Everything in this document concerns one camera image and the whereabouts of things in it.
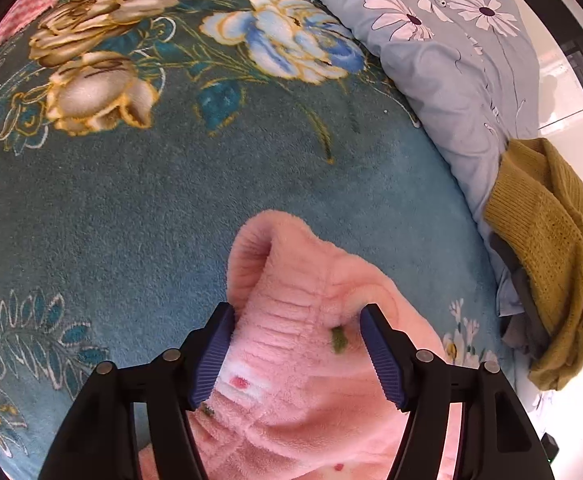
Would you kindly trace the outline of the pink fleece pajama pants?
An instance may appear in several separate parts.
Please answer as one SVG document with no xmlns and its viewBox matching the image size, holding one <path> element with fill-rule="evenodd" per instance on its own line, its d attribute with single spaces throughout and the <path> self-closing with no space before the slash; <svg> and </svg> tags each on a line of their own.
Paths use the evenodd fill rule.
<svg viewBox="0 0 583 480">
<path fill-rule="evenodd" d="M 360 332 L 377 304 L 418 348 L 444 356 L 428 321 L 372 263 L 267 210 L 227 265 L 236 312 L 213 392 L 188 419 L 211 479 L 384 479 L 407 417 L 381 389 Z"/>
</svg>

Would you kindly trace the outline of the olive green knit sweater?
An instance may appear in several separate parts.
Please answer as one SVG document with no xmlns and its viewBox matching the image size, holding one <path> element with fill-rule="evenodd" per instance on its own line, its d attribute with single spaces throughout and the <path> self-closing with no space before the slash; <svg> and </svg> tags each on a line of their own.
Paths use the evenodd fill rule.
<svg viewBox="0 0 583 480">
<path fill-rule="evenodd" d="M 551 338 L 528 378 L 540 390 L 564 388 L 583 367 L 583 182 L 549 140 L 512 140 L 485 221 L 527 271 Z"/>
</svg>

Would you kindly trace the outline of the teal floral bed blanket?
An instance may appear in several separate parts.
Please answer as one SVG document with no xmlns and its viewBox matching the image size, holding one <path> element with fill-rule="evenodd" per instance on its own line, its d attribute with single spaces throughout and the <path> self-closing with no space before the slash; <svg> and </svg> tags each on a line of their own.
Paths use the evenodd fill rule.
<svg viewBox="0 0 583 480">
<path fill-rule="evenodd" d="M 0 48 L 0 466 L 33 479 L 96 364 L 179 344 L 239 227 L 290 212 L 383 270 L 456 363 L 495 283 L 448 165 L 319 0 L 60 0 Z"/>
</svg>

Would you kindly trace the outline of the white glossy wardrobe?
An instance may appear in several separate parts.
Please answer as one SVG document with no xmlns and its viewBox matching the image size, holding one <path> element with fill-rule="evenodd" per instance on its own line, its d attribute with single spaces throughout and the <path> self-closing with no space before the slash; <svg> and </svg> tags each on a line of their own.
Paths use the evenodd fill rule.
<svg viewBox="0 0 583 480">
<path fill-rule="evenodd" d="M 583 7 L 577 0 L 516 0 L 539 52 L 540 132 L 583 180 Z"/>
</svg>

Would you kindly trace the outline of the grey daisy print quilt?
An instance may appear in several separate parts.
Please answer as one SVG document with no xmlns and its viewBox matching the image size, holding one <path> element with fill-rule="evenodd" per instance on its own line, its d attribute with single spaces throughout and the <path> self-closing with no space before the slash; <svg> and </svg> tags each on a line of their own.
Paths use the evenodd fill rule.
<svg viewBox="0 0 583 480">
<path fill-rule="evenodd" d="M 506 268 L 490 247 L 485 204 L 509 142 L 539 130 L 538 58 L 515 1 L 321 1 L 379 58 L 449 164 L 499 296 Z"/>
</svg>

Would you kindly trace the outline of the pink checkered cloth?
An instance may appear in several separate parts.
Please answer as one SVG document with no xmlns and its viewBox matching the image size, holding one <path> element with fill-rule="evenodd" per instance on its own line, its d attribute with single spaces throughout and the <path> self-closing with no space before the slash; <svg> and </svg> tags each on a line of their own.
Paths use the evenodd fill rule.
<svg viewBox="0 0 583 480">
<path fill-rule="evenodd" d="M 0 46 L 56 6 L 57 2 L 58 0 L 17 0 L 0 21 Z"/>
</svg>

